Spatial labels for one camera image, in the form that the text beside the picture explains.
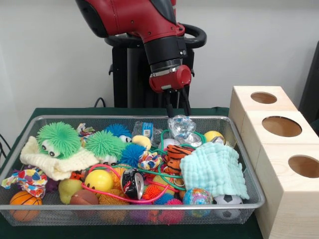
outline circular hole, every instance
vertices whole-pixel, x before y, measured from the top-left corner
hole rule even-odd
[[[265,118],[262,124],[270,133],[283,137],[295,137],[303,131],[297,122],[281,116]]]
[[[288,161],[289,166],[296,173],[308,177],[319,178],[319,162],[307,156],[294,156]]]
[[[254,101],[257,101],[262,104],[273,104],[277,101],[276,96],[266,92],[255,92],[250,96]]]

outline light wood cube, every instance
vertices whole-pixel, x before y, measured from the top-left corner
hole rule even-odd
[[[319,144],[303,115],[294,111],[247,111],[240,135],[255,169],[263,144]]]
[[[255,211],[265,239],[319,238],[319,144],[264,144],[256,174],[266,196]]]
[[[298,111],[280,86],[234,86],[229,117],[241,131],[246,111]]]

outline table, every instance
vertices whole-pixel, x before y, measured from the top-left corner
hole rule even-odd
[[[228,108],[215,107],[211,109],[192,109],[193,115],[202,116],[227,116]],[[166,115],[165,109],[120,109],[120,108],[77,108],[77,109],[52,109],[38,108],[35,109],[30,117],[30,121],[41,115],[122,115],[122,116],[139,116]],[[21,135],[17,138],[12,149],[15,149]],[[149,237],[155,233],[155,238],[223,238],[223,239],[262,239],[255,215],[243,225],[140,225],[140,226],[68,226],[68,227],[12,227],[0,214],[0,238],[37,238],[45,237],[46,239],[54,238],[141,238]]]

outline light blue towel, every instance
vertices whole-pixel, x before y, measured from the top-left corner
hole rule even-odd
[[[237,195],[249,199],[239,155],[233,148],[208,142],[183,158],[180,168],[186,190],[204,188],[213,197]]]

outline wire mesh basket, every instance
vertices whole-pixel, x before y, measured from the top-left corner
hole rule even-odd
[[[227,117],[191,117],[196,131],[205,133],[216,130],[222,133],[228,145],[239,153],[243,165],[249,200],[241,205],[64,205],[58,192],[46,193],[41,206],[12,206],[12,196],[19,191],[17,186],[6,190],[0,187],[0,212],[12,226],[72,226],[72,225],[140,225],[140,224],[243,224],[254,210],[263,205],[265,197],[255,172],[250,164],[245,147],[234,123]],[[133,130],[136,121],[152,122],[156,128],[167,129],[167,117],[135,116],[41,116],[33,119],[21,137],[0,175],[0,182],[22,164],[19,154],[29,136],[36,136],[40,128],[52,122],[62,121],[76,128],[85,122],[95,130],[103,130],[113,123],[126,125]],[[16,212],[23,215],[17,218]]]

